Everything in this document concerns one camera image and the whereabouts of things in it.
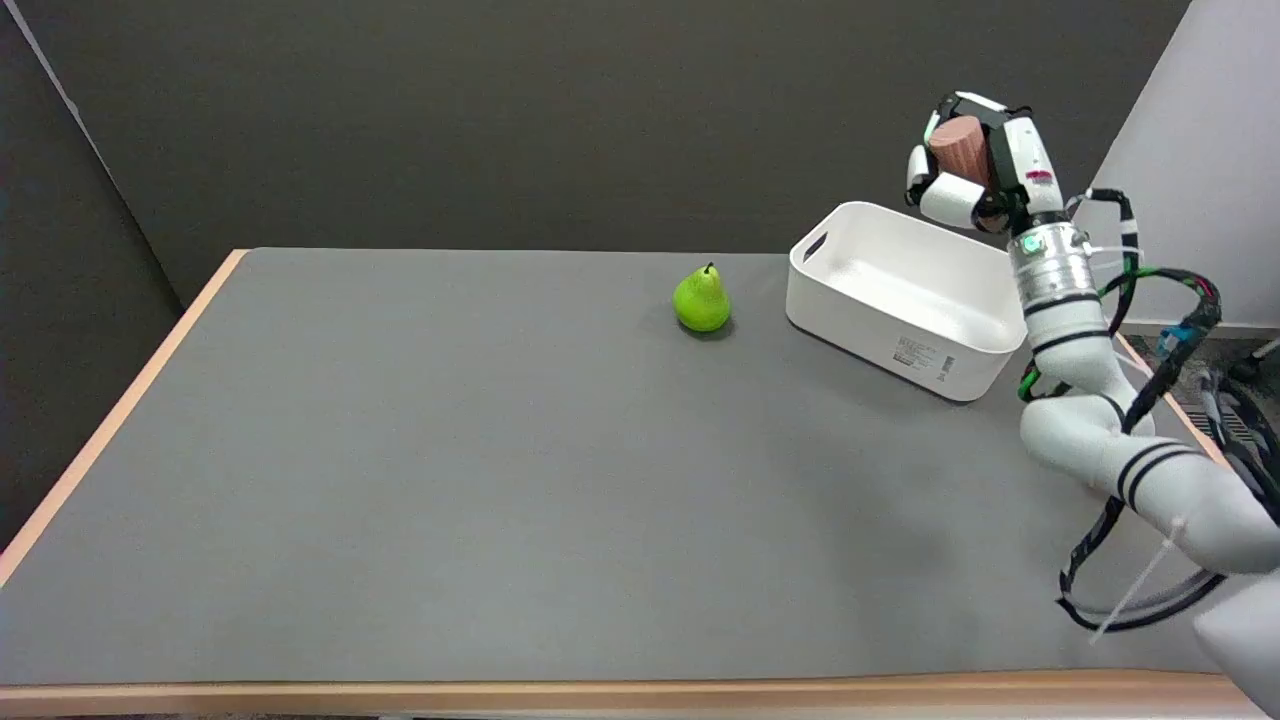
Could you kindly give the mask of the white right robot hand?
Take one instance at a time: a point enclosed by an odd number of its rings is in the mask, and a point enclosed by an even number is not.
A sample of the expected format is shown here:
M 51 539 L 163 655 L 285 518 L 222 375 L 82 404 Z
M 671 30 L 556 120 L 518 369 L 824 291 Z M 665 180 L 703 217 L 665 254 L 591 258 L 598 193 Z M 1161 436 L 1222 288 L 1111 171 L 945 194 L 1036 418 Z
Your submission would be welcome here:
M 904 202 L 952 228 L 1018 236 L 1065 222 L 1057 174 L 1028 106 L 946 94 L 909 154 Z

